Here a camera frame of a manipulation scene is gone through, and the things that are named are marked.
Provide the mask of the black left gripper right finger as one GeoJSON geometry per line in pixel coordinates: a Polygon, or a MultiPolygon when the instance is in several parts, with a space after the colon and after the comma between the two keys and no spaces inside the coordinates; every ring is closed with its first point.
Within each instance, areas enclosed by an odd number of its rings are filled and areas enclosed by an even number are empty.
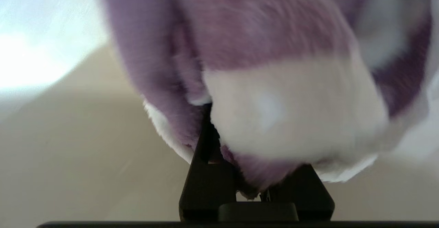
{"type": "Polygon", "coordinates": [[[269,188],[269,201],[292,203],[298,220],[331,220],[335,203],[311,165],[303,165],[269,188]]]}

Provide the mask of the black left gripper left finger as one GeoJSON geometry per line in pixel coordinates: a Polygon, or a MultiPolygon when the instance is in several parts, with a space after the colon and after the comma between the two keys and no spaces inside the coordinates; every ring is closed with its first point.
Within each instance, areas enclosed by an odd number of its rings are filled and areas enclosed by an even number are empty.
{"type": "Polygon", "coordinates": [[[205,105],[202,130],[179,201],[182,222],[217,222],[218,208],[236,202],[235,172],[221,154],[219,135],[205,105]]]}

